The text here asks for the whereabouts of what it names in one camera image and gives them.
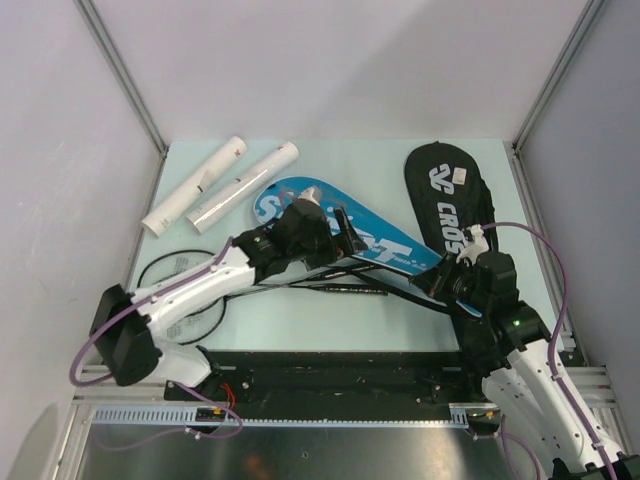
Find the black racket bag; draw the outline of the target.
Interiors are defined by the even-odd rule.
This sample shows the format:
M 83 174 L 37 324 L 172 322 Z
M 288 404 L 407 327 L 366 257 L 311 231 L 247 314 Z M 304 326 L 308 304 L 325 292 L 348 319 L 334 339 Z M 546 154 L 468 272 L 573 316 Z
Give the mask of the black racket bag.
M 461 148 L 433 142 L 414 149 L 404 178 L 424 243 L 441 256 L 458 255 L 468 244 L 467 227 L 495 220 L 490 189 L 476 160 Z M 441 297 L 465 362 L 485 376 L 503 366 L 495 334 L 449 294 Z

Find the white shuttlecock tube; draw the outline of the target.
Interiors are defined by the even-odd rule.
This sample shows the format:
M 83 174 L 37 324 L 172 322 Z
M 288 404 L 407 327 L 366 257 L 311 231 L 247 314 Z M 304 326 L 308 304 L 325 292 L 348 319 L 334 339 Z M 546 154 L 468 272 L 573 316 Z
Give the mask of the white shuttlecock tube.
M 293 164 L 299 155 L 299 150 L 294 143 L 286 142 L 280 145 L 212 198 L 190 212 L 186 219 L 200 234 L 203 234 L 242 201 Z

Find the white cardboard tube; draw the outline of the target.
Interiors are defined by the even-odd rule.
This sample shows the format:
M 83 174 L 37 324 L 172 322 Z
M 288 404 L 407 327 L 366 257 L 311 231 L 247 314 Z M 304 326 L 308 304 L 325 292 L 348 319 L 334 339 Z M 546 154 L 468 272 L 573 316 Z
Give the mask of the white cardboard tube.
M 155 237 L 163 235 L 246 153 L 247 149 L 246 143 L 240 137 L 231 137 L 143 218 L 143 228 Z

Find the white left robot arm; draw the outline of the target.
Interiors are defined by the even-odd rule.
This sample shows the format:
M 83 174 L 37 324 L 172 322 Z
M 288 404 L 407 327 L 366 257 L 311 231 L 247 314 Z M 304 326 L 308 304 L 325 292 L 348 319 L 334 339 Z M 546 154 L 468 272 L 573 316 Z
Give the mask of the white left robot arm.
M 197 398 L 214 397 L 221 376 L 204 349 L 167 339 L 167 330 L 224 296 L 254 286 L 300 261 L 309 270 L 367 250 L 346 212 L 324 210 L 298 198 L 282 215 L 229 239 L 221 252 L 168 280 L 134 292 L 116 284 L 98 304 L 89 342 L 108 368 L 108 378 L 131 386 L 148 377 L 182 384 Z

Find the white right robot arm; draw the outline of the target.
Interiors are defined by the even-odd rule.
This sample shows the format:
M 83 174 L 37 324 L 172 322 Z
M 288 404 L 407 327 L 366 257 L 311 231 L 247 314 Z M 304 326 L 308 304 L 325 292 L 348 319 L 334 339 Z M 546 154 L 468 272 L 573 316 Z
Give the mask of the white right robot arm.
M 488 399 L 516 429 L 550 479 L 636 479 L 627 454 L 589 410 L 537 311 L 519 297 L 512 257 L 488 251 L 474 261 L 448 253 L 411 280 L 448 307 L 463 357 L 463 393 Z

